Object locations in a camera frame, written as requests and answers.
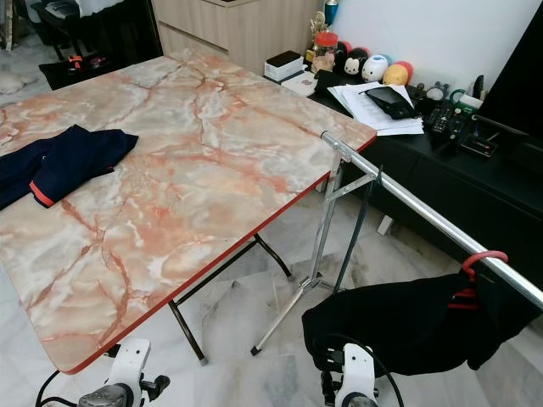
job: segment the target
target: television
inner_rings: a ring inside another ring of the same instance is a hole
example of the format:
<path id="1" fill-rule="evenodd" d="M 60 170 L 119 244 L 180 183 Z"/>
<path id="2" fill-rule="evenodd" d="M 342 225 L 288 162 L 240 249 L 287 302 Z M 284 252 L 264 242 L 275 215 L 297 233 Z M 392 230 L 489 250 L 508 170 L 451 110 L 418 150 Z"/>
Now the television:
<path id="1" fill-rule="evenodd" d="M 508 130 L 510 160 L 543 174 L 543 3 L 477 116 Z"/>

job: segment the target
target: white wall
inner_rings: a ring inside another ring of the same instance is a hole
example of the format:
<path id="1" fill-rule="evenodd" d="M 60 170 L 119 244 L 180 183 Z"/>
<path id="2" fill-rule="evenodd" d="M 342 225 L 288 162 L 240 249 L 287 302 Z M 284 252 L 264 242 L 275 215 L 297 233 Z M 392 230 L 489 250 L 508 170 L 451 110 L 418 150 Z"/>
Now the white wall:
<path id="1" fill-rule="evenodd" d="M 340 40 L 410 62 L 427 87 L 494 84 L 541 0 L 339 0 Z"/>

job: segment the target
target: paper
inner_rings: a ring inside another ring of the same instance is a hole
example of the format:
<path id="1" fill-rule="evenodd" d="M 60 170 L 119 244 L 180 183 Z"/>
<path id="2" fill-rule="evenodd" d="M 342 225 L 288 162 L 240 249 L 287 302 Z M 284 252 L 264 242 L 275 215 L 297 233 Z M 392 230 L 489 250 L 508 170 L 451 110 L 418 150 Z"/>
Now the paper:
<path id="1" fill-rule="evenodd" d="M 384 113 L 365 93 L 360 93 L 383 86 L 385 85 L 381 85 L 378 82 L 371 82 L 362 85 L 335 86 L 328 88 L 328 90 L 356 120 L 377 130 L 378 136 L 423 134 L 422 119 L 394 120 L 388 114 Z M 397 91 L 412 106 L 404 86 L 389 85 L 389 87 Z"/>

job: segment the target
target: red table edge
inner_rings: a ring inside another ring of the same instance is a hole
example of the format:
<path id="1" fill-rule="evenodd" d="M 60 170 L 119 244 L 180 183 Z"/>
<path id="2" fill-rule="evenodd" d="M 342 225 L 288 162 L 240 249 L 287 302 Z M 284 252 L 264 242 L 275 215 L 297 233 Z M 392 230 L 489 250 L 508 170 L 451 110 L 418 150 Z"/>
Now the red table edge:
<path id="1" fill-rule="evenodd" d="M 373 142 L 377 140 L 377 132 L 375 131 L 375 134 L 371 139 L 369 139 L 367 142 L 365 142 L 360 148 L 358 148 L 356 151 L 360 153 L 362 150 L 368 148 Z M 268 226 L 272 221 L 274 221 L 280 214 L 282 214 L 285 210 L 289 209 L 291 206 L 296 204 L 300 199 L 302 199 L 305 195 L 307 195 L 313 188 L 315 188 L 317 185 L 319 185 L 321 182 L 326 180 L 330 176 L 330 171 L 327 172 L 325 175 L 320 177 L 317 181 L 313 182 L 309 187 L 307 187 L 304 191 L 296 195 L 290 202 L 288 202 L 286 205 L 282 206 L 280 210 L 278 210 L 275 214 L 270 216 L 268 219 L 266 219 L 264 222 L 262 222 L 260 225 L 258 225 L 254 230 L 249 232 L 247 235 L 242 237 L 237 243 L 232 245 L 226 252 L 224 252 L 222 255 L 217 257 L 215 260 L 213 260 L 211 263 L 209 263 L 207 266 L 205 266 L 201 271 L 196 273 L 194 276 L 189 278 L 186 282 L 184 282 L 178 289 L 173 291 L 170 295 L 159 301 L 152 309 L 150 309 L 145 315 L 142 315 L 137 320 L 132 322 L 123 332 L 115 335 L 113 338 L 111 338 L 102 348 L 91 354 L 88 358 L 83 360 L 79 365 L 76 367 L 73 367 L 72 369 L 68 371 L 63 371 L 62 369 L 59 369 L 57 366 L 57 369 L 64 373 L 65 375 L 75 375 L 76 373 L 79 373 L 83 369 L 85 369 L 87 366 L 89 366 L 94 360 L 96 360 L 98 357 L 100 357 L 102 354 L 104 354 L 106 351 L 111 349 L 114 345 L 116 345 L 121 339 L 124 337 L 127 337 L 130 332 L 132 332 L 134 329 L 136 329 L 138 326 L 142 325 L 149 317 L 153 316 L 154 313 L 156 313 L 159 309 L 164 307 L 166 304 L 170 302 L 170 300 L 177 297 L 180 293 L 182 293 L 185 289 L 189 288 L 191 285 L 193 285 L 200 277 L 204 276 L 205 273 L 213 269 L 216 265 L 221 263 L 225 258 L 227 258 L 230 254 L 232 254 L 234 251 L 236 251 L 239 247 L 241 247 L 242 244 L 247 242 L 252 236 L 255 235 L 255 233 L 258 233 L 262 229 L 264 229 L 266 226 Z"/>

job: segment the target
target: metal frame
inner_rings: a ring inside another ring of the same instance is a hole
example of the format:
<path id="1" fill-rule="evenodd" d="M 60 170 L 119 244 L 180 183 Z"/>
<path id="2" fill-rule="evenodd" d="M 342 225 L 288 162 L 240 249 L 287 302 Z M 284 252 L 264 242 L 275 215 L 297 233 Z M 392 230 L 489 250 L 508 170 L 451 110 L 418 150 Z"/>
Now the metal frame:
<path id="1" fill-rule="evenodd" d="M 483 245 L 478 243 L 475 239 L 470 237 L 459 227 L 452 224 L 444 216 L 440 215 L 434 209 L 430 208 L 423 201 L 418 199 L 415 195 L 407 191 L 394 179 L 382 173 L 378 167 L 370 163 L 368 160 L 364 159 L 362 156 L 360 156 L 360 154 L 350 148 L 347 144 L 336 140 L 327 131 L 324 131 L 322 133 L 321 139 L 328 143 L 334 149 L 334 156 L 326 196 L 324 198 L 322 220 L 317 230 L 315 245 L 313 248 L 313 255 L 311 257 L 311 277 L 306 277 L 300 283 L 298 291 L 296 291 L 294 296 L 290 299 L 290 301 L 288 301 L 285 308 L 270 324 L 268 330 L 261 337 L 260 341 L 251 349 L 251 354 L 253 356 L 257 355 L 262 350 L 267 339 L 271 336 L 271 334 L 275 331 L 283 318 L 288 314 L 288 312 L 294 307 L 294 305 L 298 302 L 300 298 L 302 298 L 305 293 L 318 285 L 330 287 L 330 285 L 327 283 L 323 284 L 324 282 L 322 281 L 322 277 L 318 273 L 318 267 L 321 262 L 322 250 L 324 249 L 328 229 L 332 220 L 335 199 L 345 195 L 347 192 L 351 192 L 356 188 L 361 187 L 362 185 L 366 185 L 368 182 L 371 182 L 371 184 L 367 189 L 364 202 L 361 206 L 361 211 L 358 215 L 355 231 L 353 232 L 353 236 L 350 240 L 350 245 L 347 250 L 347 254 L 345 255 L 344 262 L 341 266 L 338 280 L 336 281 L 335 285 L 332 286 L 334 293 L 339 290 L 339 287 L 341 285 L 341 281 L 346 271 L 347 264 L 350 260 L 352 249 L 355 246 L 355 242 L 358 238 L 358 233 L 360 231 L 364 215 L 367 211 L 368 200 L 372 193 L 373 185 L 376 181 L 379 183 L 379 185 L 383 186 L 384 189 L 392 193 L 401 202 L 403 202 L 409 208 L 413 209 L 415 212 L 421 215 L 432 226 L 443 232 L 453 242 L 457 243 L 470 254 L 480 253 L 487 250 Z M 348 186 L 339 189 L 341 175 L 343 172 L 341 165 L 343 162 L 351 162 L 360 170 L 364 171 L 366 175 L 354 182 L 351 182 Z M 485 258 L 482 261 L 505 282 L 510 284 L 525 298 L 527 298 L 529 301 L 531 301 L 533 304 L 543 310 L 543 292 L 539 290 L 534 284 L 518 274 L 511 266 L 507 265 L 507 263 L 503 262 L 500 259 Z"/>
<path id="2" fill-rule="evenodd" d="M 204 280 L 196 284 L 193 288 L 191 288 L 188 293 L 184 294 L 182 297 L 180 297 L 177 301 L 174 301 L 173 299 L 168 303 L 170 306 L 171 312 L 176 317 L 177 322 L 179 323 L 179 326 L 181 327 L 183 333 L 185 334 L 185 337 L 187 337 L 188 342 L 190 343 L 190 346 L 193 348 L 194 353 L 196 354 L 196 357 L 200 361 L 201 365 L 207 364 L 207 358 L 204 355 L 204 352 L 202 352 L 202 349 L 198 345 L 198 342 L 194 338 L 193 333 L 190 331 L 187 322 L 181 315 L 181 311 L 179 310 L 179 306 L 183 304 L 185 301 L 187 301 L 189 298 L 191 298 L 200 288 L 205 286 L 208 282 L 213 280 L 215 277 L 217 277 L 219 274 L 221 274 L 225 269 L 230 267 L 233 263 L 236 262 L 239 258 L 241 258 L 244 254 L 246 254 L 254 245 L 257 243 L 261 245 L 261 247 L 267 251 L 270 256 L 273 257 L 273 259 L 279 264 L 279 267 L 283 270 L 283 273 L 285 276 L 290 279 L 292 278 L 292 274 L 290 273 L 290 270 L 288 269 L 287 265 L 283 262 L 283 260 L 278 256 L 277 253 L 273 251 L 273 249 L 266 243 L 264 240 L 262 240 L 262 237 L 258 233 L 255 233 L 253 235 L 252 242 L 249 242 L 247 245 L 245 245 L 244 248 L 242 248 L 239 252 L 234 254 L 230 259 L 228 259 L 227 262 L 225 262 L 223 265 L 221 265 L 218 269 L 213 271 L 211 274 L 209 274 Z"/>

